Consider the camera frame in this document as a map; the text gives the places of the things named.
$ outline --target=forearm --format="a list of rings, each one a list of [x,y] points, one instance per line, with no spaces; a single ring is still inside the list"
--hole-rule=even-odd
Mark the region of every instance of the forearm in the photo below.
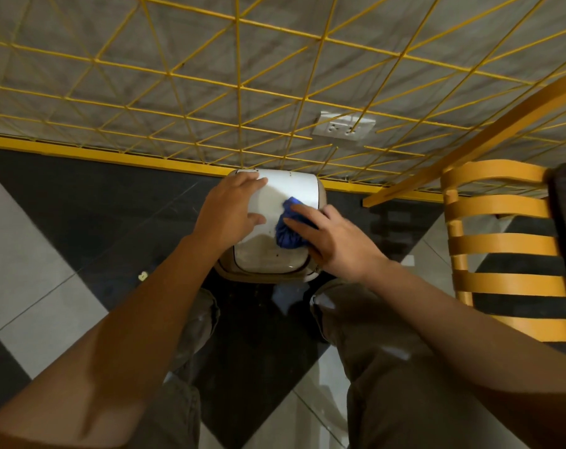
[[[381,260],[367,286],[474,384],[507,392],[566,392],[566,356]]]
[[[53,444],[123,445],[168,370],[219,256],[189,236],[117,309],[0,411],[0,431]]]

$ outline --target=cleaning rag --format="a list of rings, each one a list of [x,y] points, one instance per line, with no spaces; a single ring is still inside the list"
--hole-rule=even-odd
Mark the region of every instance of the cleaning rag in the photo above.
[[[301,204],[302,202],[294,197],[290,197],[283,202],[283,214],[279,217],[279,222],[277,222],[277,226],[275,227],[275,239],[277,241],[277,246],[282,247],[283,249],[297,249],[298,247],[304,247],[310,244],[299,234],[295,233],[291,228],[285,225],[283,218],[294,219],[313,228],[317,228],[317,226],[308,218],[291,209],[292,205]]]

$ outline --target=white wall socket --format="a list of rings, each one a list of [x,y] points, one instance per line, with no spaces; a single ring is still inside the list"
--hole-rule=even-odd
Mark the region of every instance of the white wall socket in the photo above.
[[[366,137],[366,134],[375,127],[376,120],[363,117],[358,123],[358,126],[350,132],[360,115],[345,115],[339,117],[340,114],[341,113],[321,112],[317,121],[317,123],[320,124],[314,127],[312,134],[355,141]]]

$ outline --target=hand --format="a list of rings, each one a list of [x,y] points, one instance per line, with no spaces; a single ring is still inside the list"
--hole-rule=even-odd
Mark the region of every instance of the hand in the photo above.
[[[284,219],[289,228],[307,239],[310,255],[324,269],[337,277],[366,284],[369,276],[377,274],[381,263],[390,260],[362,230],[343,218],[332,205],[322,211],[305,205],[291,209],[310,219],[318,230],[293,219]]]
[[[250,197],[268,181],[257,178],[258,172],[238,172],[223,178],[206,196],[193,234],[220,254],[248,236],[254,226],[266,223],[263,215],[248,212]]]

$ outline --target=yellow chair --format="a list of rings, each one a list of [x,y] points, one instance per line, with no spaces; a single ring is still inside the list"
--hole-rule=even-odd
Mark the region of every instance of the yellow chair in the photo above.
[[[566,278],[512,273],[472,273],[468,254],[515,253],[560,256],[556,239],[536,234],[501,233],[464,235],[461,219],[480,214],[551,218],[547,200],[518,195],[460,197],[458,187],[479,180],[519,181],[534,186],[547,183],[548,170],[512,160],[468,162],[441,176],[445,223],[456,297],[472,306],[473,293],[551,296],[566,299]],[[542,342],[566,342],[566,319],[492,316]]]

